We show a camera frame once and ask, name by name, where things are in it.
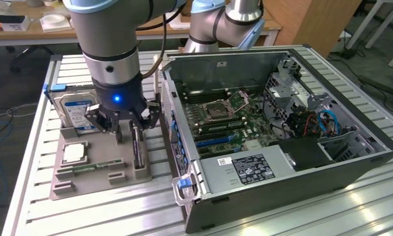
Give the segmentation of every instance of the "slotted aluminum surface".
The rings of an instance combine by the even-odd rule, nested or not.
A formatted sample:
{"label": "slotted aluminum surface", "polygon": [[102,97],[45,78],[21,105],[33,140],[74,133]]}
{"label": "slotted aluminum surface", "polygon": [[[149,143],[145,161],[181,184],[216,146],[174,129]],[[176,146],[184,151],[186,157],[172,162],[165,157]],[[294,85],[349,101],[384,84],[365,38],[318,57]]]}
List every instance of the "slotted aluminum surface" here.
{"label": "slotted aluminum surface", "polygon": [[[393,117],[388,112],[312,49],[302,46],[293,48],[393,139]],[[142,72],[150,68],[156,54],[158,52],[140,53]],[[81,55],[64,56],[53,65],[56,69],[48,71],[48,76],[73,83],[82,83],[89,79]],[[313,78],[305,75],[305,71],[301,73],[313,92],[322,92]],[[144,80],[144,91],[145,96],[153,98],[152,79]],[[37,135],[30,135],[22,164],[26,171],[24,173],[21,170],[17,180],[2,235],[185,235],[182,214],[172,193],[172,176],[160,127],[146,131],[154,178],[150,182],[50,201],[48,194],[61,121],[45,100],[38,113],[42,115],[37,114],[37,127],[32,131]],[[344,190],[194,235],[361,236],[382,233],[393,235],[393,160],[368,172]]]}

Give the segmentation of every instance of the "blue led light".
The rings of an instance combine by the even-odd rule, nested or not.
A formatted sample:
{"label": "blue led light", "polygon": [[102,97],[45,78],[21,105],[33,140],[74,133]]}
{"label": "blue led light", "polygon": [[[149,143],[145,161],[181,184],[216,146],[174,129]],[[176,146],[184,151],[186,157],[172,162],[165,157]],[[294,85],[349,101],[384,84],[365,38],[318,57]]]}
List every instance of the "blue led light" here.
{"label": "blue led light", "polygon": [[122,97],[120,95],[113,95],[112,100],[114,103],[120,103],[122,101]]}

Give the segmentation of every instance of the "gray floor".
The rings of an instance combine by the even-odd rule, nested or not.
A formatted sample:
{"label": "gray floor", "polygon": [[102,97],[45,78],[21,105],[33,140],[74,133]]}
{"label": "gray floor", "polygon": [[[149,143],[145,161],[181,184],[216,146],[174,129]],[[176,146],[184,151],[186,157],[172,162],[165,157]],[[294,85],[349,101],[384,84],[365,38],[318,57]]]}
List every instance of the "gray floor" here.
{"label": "gray floor", "polygon": [[[353,18],[348,25],[348,30],[354,32],[364,17]],[[372,22],[368,30],[376,26],[377,22]],[[149,40],[142,41],[140,44],[140,51],[158,50],[161,46],[160,41]],[[169,40],[168,49],[177,49],[181,46],[180,40]],[[21,52],[25,47],[16,47]],[[80,54],[80,50],[76,44],[50,45],[49,48],[57,54]],[[352,67],[356,74],[366,76],[381,83],[393,86],[393,68],[388,67],[388,63],[393,58],[393,30],[386,29],[381,38],[374,44],[370,50],[360,48],[366,57],[358,56],[350,60],[345,60],[346,64]],[[34,52],[29,59],[20,63],[22,68],[21,73],[13,74],[8,70],[8,62],[12,60],[16,54],[9,54],[4,47],[0,47],[0,107],[13,107],[25,103],[36,102],[42,87],[42,80],[45,77],[49,56],[41,52]],[[345,65],[340,62],[332,62],[341,72],[354,81],[354,75],[348,70]],[[382,103],[382,96],[376,89],[365,87],[364,90],[369,95]],[[389,96],[388,106],[393,109],[393,97]],[[34,107],[20,110],[20,114],[29,113]],[[8,138],[0,143],[0,160],[4,167],[5,176],[8,179],[9,193],[5,200],[0,202],[0,233],[4,225],[6,206],[12,196],[12,189],[16,184],[18,168],[22,160],[24,148],[30,132],[33,117],[14,118],[12,121],[13,130]],[[8,117],[1,117],[1,121],[6,121]],[[2,178],[0,175],[0,197],[2,193]]]}

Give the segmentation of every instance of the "wooden cabinet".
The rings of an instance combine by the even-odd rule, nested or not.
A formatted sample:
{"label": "wooden cabinet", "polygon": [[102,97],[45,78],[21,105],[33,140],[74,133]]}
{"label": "wooden cabinet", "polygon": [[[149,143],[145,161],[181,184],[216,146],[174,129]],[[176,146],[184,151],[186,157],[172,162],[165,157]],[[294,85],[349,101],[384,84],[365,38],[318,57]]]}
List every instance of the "wooden cabinet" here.
{"label": "wooden cabinet", "polygon": [[361,0],[264,0],[282,25],[276,45],[309,44],[325,57],[354,14]]}

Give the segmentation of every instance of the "motherboard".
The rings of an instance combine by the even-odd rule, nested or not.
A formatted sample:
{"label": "motherboard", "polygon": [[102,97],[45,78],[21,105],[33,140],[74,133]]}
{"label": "motherboard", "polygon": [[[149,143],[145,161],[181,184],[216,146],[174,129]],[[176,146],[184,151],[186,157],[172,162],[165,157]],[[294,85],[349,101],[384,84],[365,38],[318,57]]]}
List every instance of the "motherboard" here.
{"label": "motherboard", "polygon": [[182,93],[188,125],[201,158],[276,144],[278,138],[262,110],[257,89]]}

